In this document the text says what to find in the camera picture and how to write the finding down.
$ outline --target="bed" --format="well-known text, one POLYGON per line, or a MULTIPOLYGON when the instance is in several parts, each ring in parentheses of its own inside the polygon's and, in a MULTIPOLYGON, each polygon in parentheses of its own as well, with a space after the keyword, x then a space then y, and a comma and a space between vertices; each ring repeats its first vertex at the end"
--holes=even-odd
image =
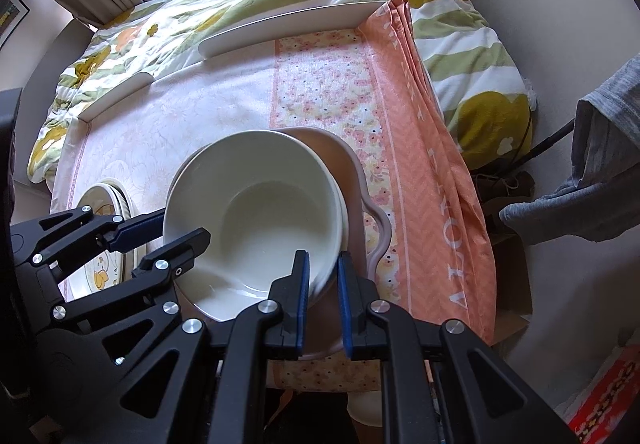
MULTIPOLYGON (((28 176, 52 188, 66 131, 88 105, 148 72, 159 79, 201 60, 198 44, 261 18, 331 4, 387 0, 155 0, 98 30, 60 76, 28 176)), ((418 53, 469 169, 525 153, 535 101, 503 44, 470 0, 407 0, 418 53)))

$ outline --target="framed picture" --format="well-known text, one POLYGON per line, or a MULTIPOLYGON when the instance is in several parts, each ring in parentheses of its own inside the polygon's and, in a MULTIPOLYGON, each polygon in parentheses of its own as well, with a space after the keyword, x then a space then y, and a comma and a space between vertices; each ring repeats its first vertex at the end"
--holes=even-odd
POLYGON ((11 0, 4 10, 0 10, 0 48, 28 12, 29 8, 21 0, 11 0))

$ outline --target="wall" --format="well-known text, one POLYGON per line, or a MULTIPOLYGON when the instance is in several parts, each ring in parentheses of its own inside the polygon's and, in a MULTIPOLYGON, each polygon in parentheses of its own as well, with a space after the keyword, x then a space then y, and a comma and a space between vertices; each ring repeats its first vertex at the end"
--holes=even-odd
MULTIPOLYGON (((0 49, 0 90, 25 87, 33 70, 72 18, 68 11, 53 0, 22 1, 29 8, 29 13, 0 49)), ((53 98, 54 95, 50 95, 49 104, 53 98)), ((46 215, 48 212, 49 198, 46 192, 16 185, 16 207, 12 223, 46 215)))
MULTIPOLYGON (((534 141, 575 114, 578 98, 640 50, 632 0, 472 0, 539 96, 534 141)), ((538 195, 570 172, 571 137, 529 164, 538 195)), ((606 243, 562 237, 527 253, 534 314, 508 361, 549 402, 640 326, 640 229, 606 243)))

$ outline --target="bowl rim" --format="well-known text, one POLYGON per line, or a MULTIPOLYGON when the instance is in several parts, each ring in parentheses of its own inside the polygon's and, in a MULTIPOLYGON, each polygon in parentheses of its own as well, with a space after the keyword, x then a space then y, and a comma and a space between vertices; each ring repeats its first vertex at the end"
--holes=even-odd
MULTIPOLYGON (((338 197, 338 189, 335 186, 334 181, 332 180, 334 177, 332 176, 331 172, 329 172, 329 169, 324 164, 324 161, 322 161, 322 159, 318 156, 318 154, 316 154, 310 147, 308 147, 302 141, 296 139, 295 137, 292 137, 292 135, 288 135, 288 134, 285 134, 284 132, 279 132, 279 131, 270 130, 270 129, 250 129, 250 130, 235 132, 234 134, 226 135, 225 137, 222 137, 222 138, 218 139, 217 141, 215 141, 213 143, 210 143, 209 145, 206 145, 205 147, 202 147, 202 149, 200 151, 198 151, 188 161, 188 163, 186 165, 184 165, 184 167, 180 171, 179 175, 175 179, 174 185, 169 190, 169 193, 168 193, 168 196, 167 196, 167 199, 166 199, 166 206, 165 206, 165 211, 164 211, 164 220, 162 221, 162 241, 163 241, 163 243, 166 243, 164 241, 164 233, 166 232, 166 226, 168 224, 168 220, 167 219, 170 219, 171 216, 172 216, 171 215, 172 208, 170 208, 170 203, 171 203, 172 197, 174 196, 174 194, 176 193, 176 190, 178 189, 178 185, 180 183, 180 180, 189 172, 190 168, 193 165, 195 165, 196 161, 199 160, 199 158, 205 157, 207 152, 217 148, 220 143, 223 143, 223 142, 227 142, 228 143, 229 139, 231 139, 233 137, 240 137, 240 136, 244 136, 244 135, 247 135, 247 134, 258 134, 258 135, 264 135, 264 136, 267 136, 267 137, 278 136, 280 138, 287 139, 289 142, 293 142, 293 143, 297 144, 299 147, 301 147, 316 162, 317 166, 320 168, 320 170, 324 174, 326 185, 328 187, 328 190, 330 190, 330 196, 332 197, 331 206, 332 206, 332 209, 334 210, 334 218, 336 219, 336 221, 335 221, 336 228, 332 230, 332 239, 328 243, 328 247, 329 247, 328 250, 330 252, 332 252, 333 254, 335 254, 335 258, 334 258, 334 262, 335 262, 337 260, 337 258, 338 258, 338 254, 340 253, 340 247, 342 245, 342 207, 340 205, 340 198, 338 197)), ((323 270, 322 272, 318 273, 318 275, 316 276, 316 280, 315 281, 313 281, 313 282, 310 281, 310 283, 309 283, 309 293, 308 293, 308 304, 309 304, 309 306, 313 305, 316 302, 316 300, 321 296, 321 293, 324 291, 324 289, 330 283, 330 278, 333 275, 334 268, 335 268, 335 263, 332 264, 327 269, 323 270)), ((209 318, 211 318, 211 319, 213 319, 215 321, 224 321, 224 319, 222 319, 220 317, 213 316, 211 313, 208 313, 208 312, 204 312, 204 310, 201 309, 196 303, 191 301, 191 299, 187 296, 187 294, 185 293, 183 288, 181 288, 181 290, 182 290, 182 293, 184 294, 185 298, 187 300, 189 300, 189 302, 196 309, 198 309, 198 311, 202 312, 205 316, 207 316, 207 317, 209 317, 209 318)))

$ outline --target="silver bolt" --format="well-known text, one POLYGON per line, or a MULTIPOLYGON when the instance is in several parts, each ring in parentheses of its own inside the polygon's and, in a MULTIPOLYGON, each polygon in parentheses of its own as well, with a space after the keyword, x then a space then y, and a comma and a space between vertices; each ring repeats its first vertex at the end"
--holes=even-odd
POLYGON ((460 334, 465 329, 465 324, 459 319, 450 319, 444 324, 444 328, 451 334, 460 334))
POLYGON ((378 314, 383 314, 391 309, 389 302, 383 299, 373 300, 369 306, 373 312, 377 312, 378 314))
POLYGON ((55 307, 53 307, 52 310, 52 315, 55 319, 57 319, 58 321, 63 320, 66 316, 66 309, 64 307, 62 307, 62 305, 56 305, 55 307))
POLYGON ((165 301, 164 305, 162 305, 162 310, 167 314, 175 314, 180 310, 180 307, 178 307, 178 304, 175 301, 165 301))
POLYGON ((278 310, 278 302, 272 299, 263 299, 260 303, 258 303, 258 310, 260 312, 264 312, 268 314, 270 312, 275 312, 278 310))
POLYGON ((202 321, 198 318, 189 318, 182 324, 182 330, 187 332, 187 334, 195 334, 200 331, 202 328, 202 321))

